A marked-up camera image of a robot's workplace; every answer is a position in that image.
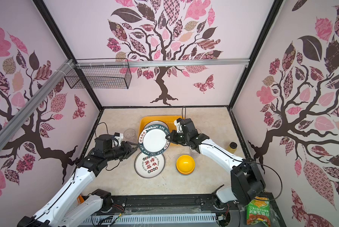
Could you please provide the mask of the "aluminium rail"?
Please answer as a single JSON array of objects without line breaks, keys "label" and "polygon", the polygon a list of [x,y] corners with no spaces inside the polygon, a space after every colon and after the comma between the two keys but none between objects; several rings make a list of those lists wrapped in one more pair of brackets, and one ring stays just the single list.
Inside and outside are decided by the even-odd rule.
[{"label": "aluminium rail", "polygon": [[103,61],[103,62],[79,62],[76,67],[94,66],[124,66],[136,67],[169,67],[169,66],[200,66],[200,65],[248,65],[250,59],[212,59],[212,60],[171,60],[171,61]]},{"label": "aluminium rail", "polygon": [[48,96],[51,90],[74,68],[74,61],[68,59],[63,63],[47,80],[47,82],[39,89],[24,107],[8,122],[8,124],[0,131],[0,151],[9,142],[9,140],[24,125],[29,116],[38,108],[40,103]]}]

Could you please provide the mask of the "aluminium rail back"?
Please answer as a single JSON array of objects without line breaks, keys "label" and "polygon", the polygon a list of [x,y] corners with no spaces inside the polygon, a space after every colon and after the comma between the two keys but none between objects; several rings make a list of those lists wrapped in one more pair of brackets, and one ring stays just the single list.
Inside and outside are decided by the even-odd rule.
[{"label": "aluminium rail back", "polygon": [[76,67],[94,66],[124,66],[136,67],[169,67],[169,66],[200,66],[200,65],[248,65],[250,59],[212,59],[212,60],[171,60],[171,61],[103,61],[103,62],[79,62]]}]

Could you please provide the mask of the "aluminium rail left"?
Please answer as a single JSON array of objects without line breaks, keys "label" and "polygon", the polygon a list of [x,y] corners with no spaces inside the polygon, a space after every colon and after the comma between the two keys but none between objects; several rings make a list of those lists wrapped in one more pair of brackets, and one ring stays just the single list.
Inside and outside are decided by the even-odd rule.
[{"label": "aluminium rail left", "polygon": [[29,116],[38,108],[40,103],[48,96],[51,90],[74,68],[74,61],[68,59],[63,63],[47,80],[47,82],[39,89],[24,107],[8,122],[8,124],[0,131],[0,151],[9,142],[9,140],[24,125]]}]

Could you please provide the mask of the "white vented strip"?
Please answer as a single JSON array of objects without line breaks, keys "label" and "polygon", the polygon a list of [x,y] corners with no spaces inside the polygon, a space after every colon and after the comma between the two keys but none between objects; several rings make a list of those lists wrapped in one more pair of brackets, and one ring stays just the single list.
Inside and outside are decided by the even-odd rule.
[{"label": "white vented strip", "polygon": [[107,227],[114,223],[115,227],[154,227],[157,225],[197,225],[197,224],[214,224],[216,227],[217,218],[212,213],[198,213],[198,214],[152,214],[152,215],[102,215],[90,216],[85,219],[81,227]]}]

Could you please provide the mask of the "yellow upturned bowl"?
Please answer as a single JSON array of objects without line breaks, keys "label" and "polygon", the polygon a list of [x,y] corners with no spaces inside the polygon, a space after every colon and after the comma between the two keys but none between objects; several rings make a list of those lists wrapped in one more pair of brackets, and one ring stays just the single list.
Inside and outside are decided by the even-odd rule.
[{"label": "yellow upturned bowl", "polygon": [[176,169],[182,175],[190,175],[195,170],[194,159],[189,155],[182,155],[176,161]]}]

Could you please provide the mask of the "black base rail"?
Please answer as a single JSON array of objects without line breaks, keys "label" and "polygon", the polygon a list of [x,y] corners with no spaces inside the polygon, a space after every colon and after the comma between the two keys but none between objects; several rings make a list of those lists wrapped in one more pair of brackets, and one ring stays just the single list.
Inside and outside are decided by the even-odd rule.
[{"label": "black base rail", "polygon": [[112,196],[125,211],[220,212],[236,210],[236,202],[221,202],[214,194],[122,195]]}]

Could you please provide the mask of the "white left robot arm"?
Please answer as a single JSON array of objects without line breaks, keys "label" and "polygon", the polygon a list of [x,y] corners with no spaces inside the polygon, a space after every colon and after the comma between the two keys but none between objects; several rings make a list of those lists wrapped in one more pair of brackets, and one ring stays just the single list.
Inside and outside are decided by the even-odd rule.
[{"label": "white left robot arm", "polygon": [[122,133],[102,134],[95,139],[95,147],[76,166],[69,181],[32,217],[23,217],[19,227],[77,227],[100,210],[110,210],[111,193],[98,189],[72,211],[82,191],[113,160],[123,161],[133,155],[139,145],[123,140]]}]

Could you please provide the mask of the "white plate dark green rim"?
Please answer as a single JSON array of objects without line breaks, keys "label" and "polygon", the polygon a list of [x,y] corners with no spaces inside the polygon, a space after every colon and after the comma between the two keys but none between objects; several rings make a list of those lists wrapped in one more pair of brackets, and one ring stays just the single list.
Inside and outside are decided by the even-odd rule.
[{"label": "white plate dark green rim", "polygon": [[161,155],[170,145],[170,142],[166,139],[169,134],[169,129],[167,131],[159,129],[142,130],[138,139],[140,151],[148,156]]}]

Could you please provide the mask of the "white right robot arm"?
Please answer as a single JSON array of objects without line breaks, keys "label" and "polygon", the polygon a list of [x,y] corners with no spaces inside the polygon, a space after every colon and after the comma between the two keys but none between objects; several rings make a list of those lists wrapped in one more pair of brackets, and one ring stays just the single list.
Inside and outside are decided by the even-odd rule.
[{"label": "white right robot arm", "polygon": [[197,153],[209,157],[230,175],[231,184],[215,191],[219,203],[238,201],[242,205],[247,205],[266,188],[258,164],[252,159],[243,159],[217,145],[209,136],[199,133],[189,118],[178,118],[174,125],[176,129],[166,137],[166,140],[190,147]]}]

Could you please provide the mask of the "clear plastic cup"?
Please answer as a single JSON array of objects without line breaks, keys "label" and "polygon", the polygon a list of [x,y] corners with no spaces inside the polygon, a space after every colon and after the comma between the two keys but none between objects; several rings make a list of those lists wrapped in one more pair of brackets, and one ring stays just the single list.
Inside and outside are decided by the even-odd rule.
[{"label": "clear plastic cup", "polygon": [[193,155],[193,156],[196,156],[196,155],[199,155],[200,153],[197,152],[196,149],[192,149],[191,147],[189,148],[190,150],[190,154]]},{"label": "clear plastic cup", "polygon": [[137,143],[137,133],[134,129],[130,128],[124,131],[124,141]]}]

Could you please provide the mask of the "yellow bottle right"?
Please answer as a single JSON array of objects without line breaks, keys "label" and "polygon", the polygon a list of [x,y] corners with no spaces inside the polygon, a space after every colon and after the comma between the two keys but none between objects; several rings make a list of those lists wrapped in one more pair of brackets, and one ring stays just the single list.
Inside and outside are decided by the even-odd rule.
[{"label": "yellow bottle right", "polygon": [[238,147],[237,143],[231,142],[231,143],[229,144],[227,150],[228,150],[230,153],[234,154],[235,151],[237,150],[237,147]]}]

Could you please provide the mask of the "green snack bag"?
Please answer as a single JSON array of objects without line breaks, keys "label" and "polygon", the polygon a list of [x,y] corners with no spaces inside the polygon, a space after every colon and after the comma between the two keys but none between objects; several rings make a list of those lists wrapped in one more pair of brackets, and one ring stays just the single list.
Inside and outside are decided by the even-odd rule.
[{"label": "green snack bag", "polygon": [[266,227],[271,226],[270,201],[265,197],[256,197],[247,206],[247,225],[262,223]]}]

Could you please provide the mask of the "white plate black flower outline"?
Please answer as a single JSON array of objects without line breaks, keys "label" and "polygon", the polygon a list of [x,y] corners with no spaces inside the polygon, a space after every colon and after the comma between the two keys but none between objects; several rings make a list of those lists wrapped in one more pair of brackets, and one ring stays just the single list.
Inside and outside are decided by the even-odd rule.
[{"label": "white plate black flower outline", "polygon": [[169,128],[166,123],[162,121],[152,121],[149,122],[145,127],[144,130],[149,131],[149,130],[154,130],[154,129],[159,129],[162,131],[167,131]]}]

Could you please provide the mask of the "yellow plastic bin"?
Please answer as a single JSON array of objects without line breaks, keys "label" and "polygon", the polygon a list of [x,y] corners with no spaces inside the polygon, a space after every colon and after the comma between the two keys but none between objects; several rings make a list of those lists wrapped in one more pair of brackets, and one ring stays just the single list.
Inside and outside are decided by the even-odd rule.
[{"label": "yellow plastic bin", "polygon": [[174,121],[180,118],[180,116],[177,115],[158,115],[158,116],[146,116],[142,118],[140,122],[140,128],[139,128],[139,135],[141,134],[144,127],[152,121],[162,121],[167,124],[169,128],[169,132],[171,133],[173,130],[176,130],[176,126],[174,124]]}]

